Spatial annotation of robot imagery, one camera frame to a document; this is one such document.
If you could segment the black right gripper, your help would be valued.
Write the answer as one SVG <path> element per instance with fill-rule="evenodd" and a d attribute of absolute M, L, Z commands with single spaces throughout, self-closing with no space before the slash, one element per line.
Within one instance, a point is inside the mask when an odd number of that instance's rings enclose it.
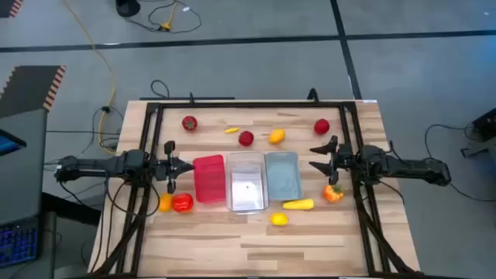
<path fill-rule="evenodd" d="M 330 184 L 336 184 L 339 180 L 338 169 L 349 170 L 353 166 L 354 155 L 351 150 L 351 145 L 346 143 L 338 144 L 337 136 L 332 136 L 326 145 L 313 147 L 310 151 L 322 155 L 330 153 L 330 164 L 314 161 L 309 162 L 309 164 L 315 169 L 323 173 L 325 176 L 329 176 Z"/>

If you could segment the large red bell pepper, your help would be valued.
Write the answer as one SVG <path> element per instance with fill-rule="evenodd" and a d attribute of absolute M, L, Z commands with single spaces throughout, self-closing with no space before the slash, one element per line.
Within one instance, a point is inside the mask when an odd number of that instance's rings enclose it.
<path fill-rule="evenodd" d="M 190 194 L 183 193 L 172 198 L 172 208 L 175 212 L 190 212 L 194 207 L 194 199 Z"/>

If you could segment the orange oval fruit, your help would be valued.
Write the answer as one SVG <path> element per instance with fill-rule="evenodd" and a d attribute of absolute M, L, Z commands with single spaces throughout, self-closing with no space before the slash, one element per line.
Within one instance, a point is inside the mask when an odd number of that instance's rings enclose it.
<path fill-rule="evenodd" d="M 159 200 L 159 212 L 169 212 L 172 209 L 173 195 L 169 193 L 163 193 Z"/>

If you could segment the yellow corn cob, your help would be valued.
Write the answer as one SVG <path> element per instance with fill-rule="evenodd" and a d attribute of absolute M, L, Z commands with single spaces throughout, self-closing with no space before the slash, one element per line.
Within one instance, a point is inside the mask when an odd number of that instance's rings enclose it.
<path fill-rule="evenodd" d="M 286 201 L 283 203 L 283 209 L 287 210 L 310 210 L 314 207 L 315 202 L 312 198 Z"/>

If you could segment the red plastic bin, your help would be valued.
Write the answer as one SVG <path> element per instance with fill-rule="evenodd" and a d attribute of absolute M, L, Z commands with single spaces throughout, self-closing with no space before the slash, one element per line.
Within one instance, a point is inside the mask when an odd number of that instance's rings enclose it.
<path fill-rule="evenodd" d="M 199 157 L 193 160 L 195 197 L 210 204 L 226 199 L 226 171 L 222 155 Z"/>

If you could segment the orange bell pepper green stem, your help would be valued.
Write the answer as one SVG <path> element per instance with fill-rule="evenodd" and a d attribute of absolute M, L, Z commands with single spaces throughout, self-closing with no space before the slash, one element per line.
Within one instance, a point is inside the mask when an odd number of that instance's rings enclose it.
<path fill-rule="evenodd" d="M 338 202 L 344 197 L 344 193 L 339 185 L 326 185 L 322 190 L 323 198 L 330 202 Z"/>

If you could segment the light blue plastic bin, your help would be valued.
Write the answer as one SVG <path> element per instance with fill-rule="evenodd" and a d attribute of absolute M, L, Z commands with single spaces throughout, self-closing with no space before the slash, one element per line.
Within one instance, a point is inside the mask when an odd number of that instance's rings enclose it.
<path fill-rule="evenodd" d="M 303 197 L 296 152 L 265 154 L 268 196 L 271 201 L 291 201 Z"/>

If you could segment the thin black bar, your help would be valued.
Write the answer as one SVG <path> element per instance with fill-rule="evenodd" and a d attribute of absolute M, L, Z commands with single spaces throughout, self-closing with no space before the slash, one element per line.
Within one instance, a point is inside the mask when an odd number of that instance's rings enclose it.
<path fill-rule="evenodd" d="M 159 97 L 142 97 L 139 101 L 155 102 L 155 101 L 187 101 L 193 100 L 193 102 L 199 101 L 225 101 L 225 100 L 236 100 L 234 97 L 170 97 L 170 98 L 159 98 Z"/>

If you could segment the grey desk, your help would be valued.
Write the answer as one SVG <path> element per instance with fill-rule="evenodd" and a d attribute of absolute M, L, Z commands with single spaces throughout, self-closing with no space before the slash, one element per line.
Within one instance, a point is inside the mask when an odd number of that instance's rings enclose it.
<path fill-rule="evenodd" d="M 26 148 L 0 157 L 0 226 L 40 212 L 46 113 L 38 109 L 0 118 L 0 129 L 27 144 Z"/>

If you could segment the black equipment box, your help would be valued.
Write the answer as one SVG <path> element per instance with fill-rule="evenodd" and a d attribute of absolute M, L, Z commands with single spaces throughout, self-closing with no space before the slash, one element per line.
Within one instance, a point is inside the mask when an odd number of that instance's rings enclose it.
<path fill-rule="evenodd" d="M 474 135 L 482 142 L 496 137 L 496 108 L 486 112 L 472 122 Z"/>

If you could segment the black round floor object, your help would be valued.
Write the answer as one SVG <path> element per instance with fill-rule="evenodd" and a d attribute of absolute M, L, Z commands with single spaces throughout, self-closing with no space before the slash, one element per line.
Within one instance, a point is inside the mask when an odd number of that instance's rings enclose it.
<path fill-rule="evenodd" d="M 115 0 L 115 9 L 119 16 L 129 18 L 140 11 L 138 0 Z"/>

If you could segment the dark mat orange striped edge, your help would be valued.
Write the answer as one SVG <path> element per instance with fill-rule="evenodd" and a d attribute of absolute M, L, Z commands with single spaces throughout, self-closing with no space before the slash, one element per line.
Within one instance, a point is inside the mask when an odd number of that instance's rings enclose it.
<path fill-rule="evenodd" d="M 0 0 L 0 19 L 15 18 L 22 4 L 23 0 Z"/>
<path fill-rule="evenodd" d="M 66 72 L 65 65 L 15 67 L 0 85 L 0 118 L 38 109 L 49 112 Z"/>

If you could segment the screen with blue display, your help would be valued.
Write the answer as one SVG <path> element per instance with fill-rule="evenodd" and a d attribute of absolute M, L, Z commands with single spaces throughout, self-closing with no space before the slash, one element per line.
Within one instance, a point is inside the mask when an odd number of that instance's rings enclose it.
<path fill-rule="evenodd" d="M 0 157 L 26 147 L 27 144 L 24 140 L 0 129 Z"/>

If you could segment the keyboard with blue backlight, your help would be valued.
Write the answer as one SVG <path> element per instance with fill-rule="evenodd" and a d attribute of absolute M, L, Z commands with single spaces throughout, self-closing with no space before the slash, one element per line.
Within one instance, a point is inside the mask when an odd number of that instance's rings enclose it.
<path fill-rule="evenodd" d="M 36 219 L 0 226 L 0 268 L 35 260 L 38 242 L 39 223 Z"/>

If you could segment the black metal table frame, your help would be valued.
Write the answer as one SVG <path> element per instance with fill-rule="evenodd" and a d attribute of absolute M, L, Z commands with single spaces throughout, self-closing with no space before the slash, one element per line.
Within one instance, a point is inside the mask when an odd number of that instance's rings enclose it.
<path fill-rule="evenodd" d="M 355 107 L 356 114 L 351 115 L 310 101 L 231 101 L 224 108 L 211 102 L 168 102 L 159 144 L 173 140 L 184 160 L 236 152 L 236 136 L 224 133 L 230 127 L 252 132 L 253 149 L 263 152 L 273 150 L 270 132 L 284 129 L 286 138 L 276 148 L 298 154 L 303 191 L 315 207 L 288 211 L 289 222 L 282 227 L 270 223 L 270 215 L 282 211 L 280 202 L 248 215 L 231 212 L 223 204 L 201 203 L 187 214 L 155 212 L 144 227 L 139 263 L 133 263 L 136 246 L 130 244 L 123 271 L 140 277 L 364 275 L 367 262 L 350 175 L 344 171 L 339 176 L 344 197 L 328 203 L 322 197 L 327 180 L 309 164 L 322 159 L 310 149 L 328 141 L 312 130 L 321 118 L 341 140 L 360 133 L 364 143 L 387 147 L 378 104 L 358 101 Z M 195 131 L 184 130 L 181 122 L 187 115 L 198 120 Z"/>

